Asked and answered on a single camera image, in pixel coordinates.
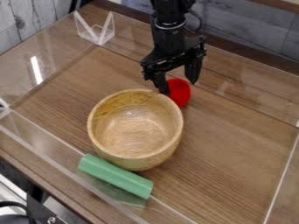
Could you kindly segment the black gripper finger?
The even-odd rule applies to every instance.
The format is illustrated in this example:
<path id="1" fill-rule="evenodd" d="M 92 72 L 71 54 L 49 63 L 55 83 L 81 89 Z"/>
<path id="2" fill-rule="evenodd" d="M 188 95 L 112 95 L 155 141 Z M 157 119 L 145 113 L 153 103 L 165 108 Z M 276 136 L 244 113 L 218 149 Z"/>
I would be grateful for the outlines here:
<path id="1" fill-rule="evenodd" d="M 168 82 L 167 82 L 167 79 L 165 79 L 165 73 L 164 72 L 159 72 L 159 73 L 153 74 L 153 85 L 159 89 L 159 92 L 163 95 L 169 94 Z"/>
<path id="2" fill-rule="evenodd" d="M 184 64 L 184 76 L 193 84 L 199 78 L 201 73 L 201 58 L 188 57 Z"/>

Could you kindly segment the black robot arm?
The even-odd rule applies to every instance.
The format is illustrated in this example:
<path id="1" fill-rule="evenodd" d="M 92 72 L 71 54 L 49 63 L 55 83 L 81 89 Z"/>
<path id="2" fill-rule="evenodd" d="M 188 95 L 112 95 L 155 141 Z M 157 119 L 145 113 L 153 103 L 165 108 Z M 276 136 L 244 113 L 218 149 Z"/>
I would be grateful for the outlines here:
<path id="1" fill-rule="evenodd" d="M 151 80 L 160 93 L 168 95 L 167 72 L 184 67 L 184 76 L 191 83 L 200 78 L 203 58 L 207 55 L 205 37 L 185 34 L 185 14 L 191 13 L 201 20 L 201 16 L 192 10 L 195 0 L 151 0 L 151 4 L 153 50 L 140 60 L 140 66 L 144 79 Z"/>

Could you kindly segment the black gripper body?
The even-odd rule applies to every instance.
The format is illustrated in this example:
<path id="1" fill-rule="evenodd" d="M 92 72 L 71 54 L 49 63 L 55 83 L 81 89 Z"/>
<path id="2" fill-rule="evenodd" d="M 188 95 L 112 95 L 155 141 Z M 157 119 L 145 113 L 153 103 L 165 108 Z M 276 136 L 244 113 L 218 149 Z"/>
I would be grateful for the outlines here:
<path id="1" fill-rule="evenodd" d="M 205 37 L 189 36 L 184 28 L 164 30 L 151 26 L 153 36 L 153 50 L 141 59 L 140 66 L 145 80 L 152 80 L 155 73 L 168 72 L 184 66 L 188 57 L 203 58 L 207 55 Z"/>

